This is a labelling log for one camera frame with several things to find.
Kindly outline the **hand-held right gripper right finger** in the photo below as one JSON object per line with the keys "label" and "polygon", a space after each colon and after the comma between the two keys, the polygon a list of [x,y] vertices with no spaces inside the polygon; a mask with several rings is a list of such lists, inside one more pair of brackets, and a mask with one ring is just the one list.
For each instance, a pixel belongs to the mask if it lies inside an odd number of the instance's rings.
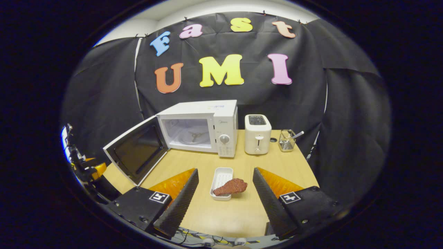
{"label": "hand-held right gripper right finger", "polygon": [[277,191],[278,185],[290,182],[259,167],[254,169],[253,183],[279,240],[308,236],[322,230],[345,210],[340,202],[318,186]]}

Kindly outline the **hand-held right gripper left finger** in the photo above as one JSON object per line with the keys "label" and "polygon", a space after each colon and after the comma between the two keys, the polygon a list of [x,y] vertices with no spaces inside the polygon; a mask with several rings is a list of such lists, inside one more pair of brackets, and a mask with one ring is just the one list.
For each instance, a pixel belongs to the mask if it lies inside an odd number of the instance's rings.
{"label": "hand-held right gripper left finger", "polygon": [[106,207],[139,230],[171,239],[198,183],[198,169],[191,168],[151,188],[135,186]]}

